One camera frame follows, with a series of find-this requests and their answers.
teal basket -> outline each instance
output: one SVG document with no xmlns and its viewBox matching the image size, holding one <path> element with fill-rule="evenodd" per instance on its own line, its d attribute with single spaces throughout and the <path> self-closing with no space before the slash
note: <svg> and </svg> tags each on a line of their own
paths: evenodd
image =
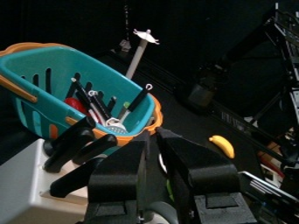
<svg viewBox="0 0 299 224">
<path fill-rule="evenodd" d="M 85 115 L 72 108 L 64 99 L 71 87 L 71 78 L 80 74 L 80 83 L 91 83 L 92 90 L 103 91 L 103 101 L 108 104 L 116 97 L 112 116 L 116 117 L 124 102 L 131 102 L 141 88 L 116 70 L 83 52 L 64 46 L 48 46 L 0 57 L 0 74 L 24 92 L 36 97 L 36 102 L 12 94 L 13 105 L 23 125 L 40 137 L 52 138 L 71 126 L 65 119 L 79 121 Z M 155 110 L 155 101 L 148 95 L 124 120 L 127 133 L 135 136 L 144 129 Z M 96 129 L 115 134 L 97 124 Z"/>
</svg>

red object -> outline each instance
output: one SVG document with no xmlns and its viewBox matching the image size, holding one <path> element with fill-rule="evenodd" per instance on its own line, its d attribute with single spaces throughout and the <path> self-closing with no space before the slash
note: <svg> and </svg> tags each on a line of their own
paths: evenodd
<svg viewBox="0 0 299 224">
<path fill-rule="evenodd" d="M 80 100 L 76 98 L 67 98 L 64 100 L 64 102 L 71 105 L 80 113 L 83 113 L 84 115 L 88 114 L 88 111 L 85 110 L 84 106 L 80 103 Z"/>
</svg>

yellow banana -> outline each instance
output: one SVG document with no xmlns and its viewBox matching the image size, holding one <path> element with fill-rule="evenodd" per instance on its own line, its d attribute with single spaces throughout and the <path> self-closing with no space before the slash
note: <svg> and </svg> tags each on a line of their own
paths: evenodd
<svg viewBox="0 0 299 224">
<path fill-rule="evenodd" d="M 213 142 L 220 147 L 224 154 L 229 158 L 235 157 L 233 147 L 232 147 L 229 141 L 227 140 L 227 138 L 224 138 L 223 136 L 212 136 L 212 137 L 209 137 L 209 141 Z"/>
</svg>

plastic basket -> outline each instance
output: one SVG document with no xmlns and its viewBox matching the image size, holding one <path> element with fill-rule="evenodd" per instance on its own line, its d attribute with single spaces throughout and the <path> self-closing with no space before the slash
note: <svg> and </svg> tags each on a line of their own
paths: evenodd
<svg viewBox="0 0 299 224">
<path fill-rule="evenodd" d="M 80 83 L 104 93 L 104 102 L 116 97 L 112 116 L 131 102 L 141 88 L 109 66 L 83 52 L 59 44 L 21 43 L 0 52 L 0 84 L 13 91 L 13 105 L 23 125 L 40 137 L 55 138 L 83 115 L 64 99 L 71 78 L 80 74 Z M 124 145 L 143 130 L 155 133 L 163 115 L 159 101 L 148 94 L 124 120 L 125 134 L 116 134 L 97 124 L 96 137 L 112 133 Z M 153 116 L 153 124 L 145 126 Z"/>
</svg>

basket handle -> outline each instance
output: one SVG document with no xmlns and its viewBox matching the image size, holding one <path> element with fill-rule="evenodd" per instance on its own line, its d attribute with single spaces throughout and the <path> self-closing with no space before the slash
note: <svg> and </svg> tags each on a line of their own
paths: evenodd
<svg viewBox="0 0 299 224">
<path fill-rule="evenodd" d="M 17 53 L 25 50 L 31 50 L 33 48 L 39 48 L 39 47 L 47 47 L 47 46 L 64 46 L 64 47 L 69 47 L 67 45 L 61 45 L 61 44 L 56 44 L 56 43 L 35 43 L 35 42 L 23 42 L 23 43 L 17 43 L 13 45 L 9 45 L 3 51 L 0 51 L 0 57 L 5 56 L 9 53 Z"/>
<path fill-rule="evenodd" d="M 11 90 L 15 94 L 20 95 L 27 101 L 37 102 L 37 97 L 29 94 L 20 87 L 17 87 L 1 74 L 0 74 L 0 85 L 8 90 Z"/>
</svg>

